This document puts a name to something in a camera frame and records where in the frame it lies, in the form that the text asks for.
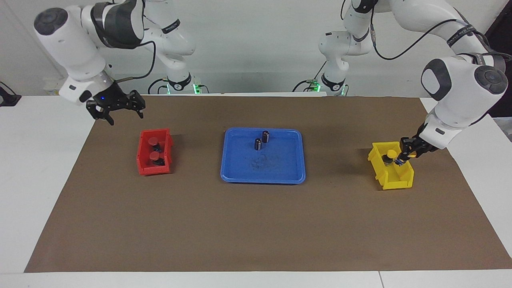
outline green led light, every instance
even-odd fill
[[[201,87],[197,86],[196,84],[193,84],[194,86],[194,93],[201,94]]]

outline blue tray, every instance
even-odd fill
[[[254,140],[270,133],[262,149]],[[230,128],[224,137],[221,177],[232,183],[301,184],[306,180],[302,135],[297,130]]]

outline brown table covering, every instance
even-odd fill
[[[25,272],[510,269],[447,151],[413,160],[414,186],[382,191],[372,142],[412,136],[418,99],[146,97],[97,121]],[[306,181],[225,183],[224,131],[298,129]],[[139,176],[142,130],[170,128],[172,174]]]

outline cylindrical object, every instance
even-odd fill
[[[150,153],[150,160],[153,162],[153,164],[158,166],[164,166],[165,160],[160,158],[160,153],[153,151]]]
[[[254,141],[254,149],[256,149],[257,151],[261,150],[261,143],[261,139],[257,138]]]
[[[391,165],[397,156],[398,156],[398,153],[395,150],[388,150],[388,153],[382,156],[384,165],[386,165],[386,166]]]
[[[268,140],[270,138],[270,133],[268,133],[268,131],[263,131],[263,135],[262,135],[262,141],[263,143],[268,143]]]
[[[156,137],[151,137],[148,141],[147,141],[151,146],[153,146],[153,150],[156,151],[156,152],[162,152],[162,149],[160,147],[160,144],[158,143],[158,138]]]

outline yellow bin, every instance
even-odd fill
[[[379,180],[383,190],[411,188],[414,179],[414,170],[411,163],[408,161],[402,166],[398,166],[395,163],[386,166],[382,157],[388,153],[400,154],[400,143],[373,143],[373,149],[368,155],[368,161],[371,161],[373,170],[375,170],[375,179]]]

